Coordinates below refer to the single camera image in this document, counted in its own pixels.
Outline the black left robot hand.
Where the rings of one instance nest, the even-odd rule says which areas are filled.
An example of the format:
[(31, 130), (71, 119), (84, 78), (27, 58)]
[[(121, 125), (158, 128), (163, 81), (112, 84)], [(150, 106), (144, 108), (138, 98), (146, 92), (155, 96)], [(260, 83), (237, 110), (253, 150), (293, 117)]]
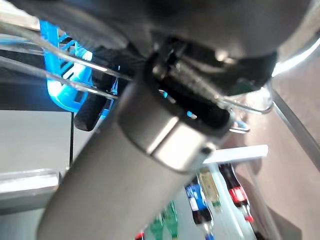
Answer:
[(15, 0), (128, 79), (49, 201), (39, 240), (129, 240), (229, 135), (239, 97), (267, 86), (311, 0)]

